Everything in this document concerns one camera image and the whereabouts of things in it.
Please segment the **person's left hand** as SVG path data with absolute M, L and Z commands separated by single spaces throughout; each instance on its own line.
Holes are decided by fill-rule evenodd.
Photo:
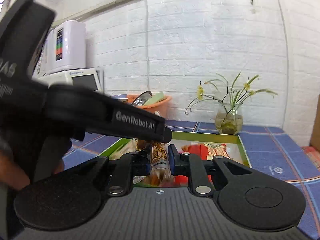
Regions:
M 15 190 L 21 190 L 30 184 L 25 172 L 17 166 L 4 152 L 1 152 L 1 183 Z

